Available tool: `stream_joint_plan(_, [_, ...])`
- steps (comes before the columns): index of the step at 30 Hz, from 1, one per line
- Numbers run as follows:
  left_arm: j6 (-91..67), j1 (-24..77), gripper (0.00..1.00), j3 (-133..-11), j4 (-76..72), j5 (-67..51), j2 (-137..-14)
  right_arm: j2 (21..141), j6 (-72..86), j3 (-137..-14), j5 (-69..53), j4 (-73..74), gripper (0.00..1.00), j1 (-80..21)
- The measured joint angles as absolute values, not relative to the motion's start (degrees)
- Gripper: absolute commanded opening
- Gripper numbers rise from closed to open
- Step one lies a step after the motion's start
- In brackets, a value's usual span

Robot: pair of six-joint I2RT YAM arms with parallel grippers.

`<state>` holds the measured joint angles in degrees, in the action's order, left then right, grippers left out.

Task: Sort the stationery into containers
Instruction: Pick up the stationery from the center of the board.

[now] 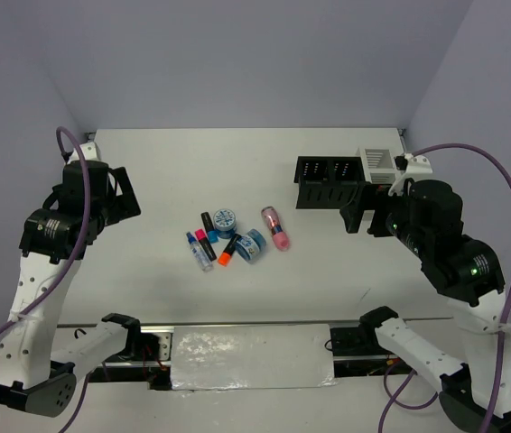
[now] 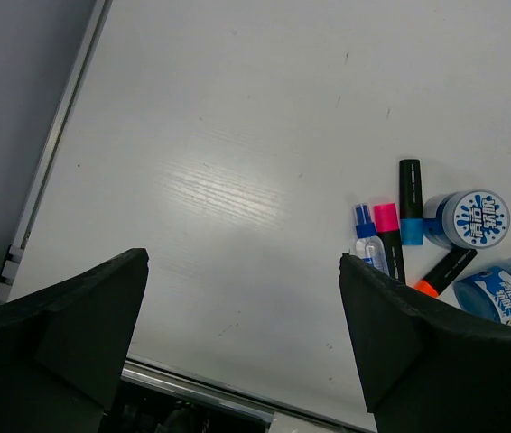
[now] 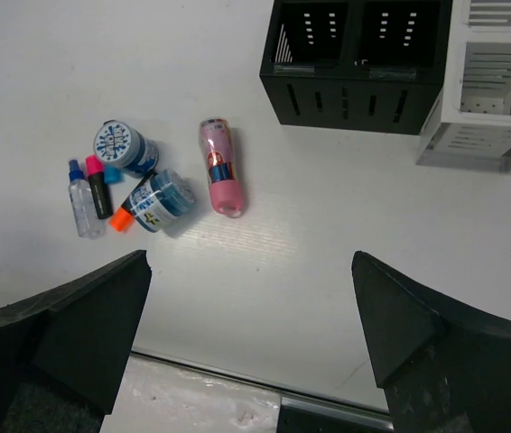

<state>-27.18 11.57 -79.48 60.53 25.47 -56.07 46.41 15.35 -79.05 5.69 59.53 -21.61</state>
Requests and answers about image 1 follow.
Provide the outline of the pink capped highlighter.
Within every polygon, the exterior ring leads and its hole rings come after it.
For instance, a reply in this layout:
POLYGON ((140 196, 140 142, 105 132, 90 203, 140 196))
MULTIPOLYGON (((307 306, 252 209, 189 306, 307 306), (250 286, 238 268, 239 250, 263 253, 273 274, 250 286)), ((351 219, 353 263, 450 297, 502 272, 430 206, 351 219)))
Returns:
POLYGON ((200 243, 203 251, 208 256, 209 260, 211 262, 214 262, 217 260, 217 255, 215 254, 211 243, 206 235, 206 232, 203 229, 198 229, 195 231, 196 238, 198 242, 200 243))

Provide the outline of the pink glue stick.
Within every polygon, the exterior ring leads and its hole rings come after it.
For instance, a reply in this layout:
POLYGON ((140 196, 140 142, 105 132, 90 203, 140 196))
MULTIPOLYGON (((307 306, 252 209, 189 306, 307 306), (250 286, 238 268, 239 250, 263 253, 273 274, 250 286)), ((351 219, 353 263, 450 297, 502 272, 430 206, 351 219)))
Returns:
POLYGON ((278 213, 274 207, 264 207, 261 216, 270 231, 275 247, 280 251, 287 251, 290 246, 290 239, 284 232, 278 213))

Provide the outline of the blue capped highlighter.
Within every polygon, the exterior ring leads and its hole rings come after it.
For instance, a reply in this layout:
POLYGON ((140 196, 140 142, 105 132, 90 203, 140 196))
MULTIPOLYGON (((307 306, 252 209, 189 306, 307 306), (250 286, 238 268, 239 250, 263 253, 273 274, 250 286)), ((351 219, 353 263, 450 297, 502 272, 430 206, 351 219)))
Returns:
POLYGON ((211 244, 218 242, 218 234, 215 226, 213 225, 209 212, 203 212, 200 214, 202 224, 204 226, 207 238, 211 244))

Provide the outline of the clear blue capped pen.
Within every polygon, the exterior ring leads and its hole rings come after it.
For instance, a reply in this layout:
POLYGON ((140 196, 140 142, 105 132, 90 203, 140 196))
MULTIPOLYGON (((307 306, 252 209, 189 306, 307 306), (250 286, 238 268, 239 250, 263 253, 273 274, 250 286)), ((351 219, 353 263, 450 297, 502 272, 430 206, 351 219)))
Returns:
POLYGON ((213 269, 213 265, 211 264, 211 260, 203 250, 202 246, 198 242, 198 240, 194 237, 191 232, 186 233, 187 241, 190 247, 190 250, 193 254, 194 259, 196 260, 198 266, 201 268, 203 272, 209 272, 213 269))

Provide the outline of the orange capped highlighter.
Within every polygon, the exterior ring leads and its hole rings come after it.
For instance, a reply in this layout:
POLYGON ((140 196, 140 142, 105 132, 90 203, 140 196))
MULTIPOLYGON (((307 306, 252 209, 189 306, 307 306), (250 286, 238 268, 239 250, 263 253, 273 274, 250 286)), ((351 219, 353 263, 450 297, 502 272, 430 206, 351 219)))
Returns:
POLYGON ((228 266, 229 262, 231 261, 231 258, 236 250, 236 243, 237 240, 241 238, 241 235, 234 234, 230 239, 226 247, 224 248, 223 252, 218 258, 218 264, 226 267, 228 266))

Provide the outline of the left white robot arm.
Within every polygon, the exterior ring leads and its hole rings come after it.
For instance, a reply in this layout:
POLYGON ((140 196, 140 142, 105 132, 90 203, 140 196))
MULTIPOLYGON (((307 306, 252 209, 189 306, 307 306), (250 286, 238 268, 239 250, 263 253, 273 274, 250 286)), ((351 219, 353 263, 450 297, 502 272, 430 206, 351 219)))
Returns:
POLYGON ((55 418, 77 383, 109 357, 131 360, 144 339, 138 319, 118 313, 66 347, 53 341, 64 300, 88 246, 111 225, 141 213, 123 167, 102 162, 94 143, 65 157, 62 182, 25 221, 20 275, 0 341, 0 405, 55 418))

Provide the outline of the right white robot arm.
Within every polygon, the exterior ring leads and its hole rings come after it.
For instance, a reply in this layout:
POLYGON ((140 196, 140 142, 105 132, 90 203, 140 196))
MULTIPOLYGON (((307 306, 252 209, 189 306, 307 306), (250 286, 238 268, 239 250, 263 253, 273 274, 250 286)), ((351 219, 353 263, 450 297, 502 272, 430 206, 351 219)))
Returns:
POLYGON ((367 210, 374 213, 370 235, 393 236, 420 260, 422 273, 451 308, 466 357, 445 354, 389 307, 360 318, 360 345, 369 353, 398 355, 433 387, 461 431, 511 432, 504 276, 494 250, 463 234, 461 197, 439 180, 406 180, 400 194, 361 182, 340 210, 348 232, 358 231, 367 210))

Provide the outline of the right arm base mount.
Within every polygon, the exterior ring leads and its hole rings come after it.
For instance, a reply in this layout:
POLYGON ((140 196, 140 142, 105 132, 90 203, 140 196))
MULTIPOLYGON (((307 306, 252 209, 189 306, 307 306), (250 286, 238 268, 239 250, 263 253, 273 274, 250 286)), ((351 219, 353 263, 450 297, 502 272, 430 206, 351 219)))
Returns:
POLYGON ((336 378, 383 376, 396 363, 400 373, 409 371, 397 355, 380 347, 359 324, 330 327, 324 348, 332 355, 336 378))

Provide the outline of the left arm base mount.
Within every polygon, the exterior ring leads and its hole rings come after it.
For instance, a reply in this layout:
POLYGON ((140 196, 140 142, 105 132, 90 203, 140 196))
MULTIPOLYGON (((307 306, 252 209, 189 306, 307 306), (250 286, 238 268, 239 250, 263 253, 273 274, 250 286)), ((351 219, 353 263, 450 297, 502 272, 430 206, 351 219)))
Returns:
POLYGON ((171 332, 142 332, 127 355, 112 355, 91 373, 90 383, 140 383, 148 390, 172 389, 171 332))

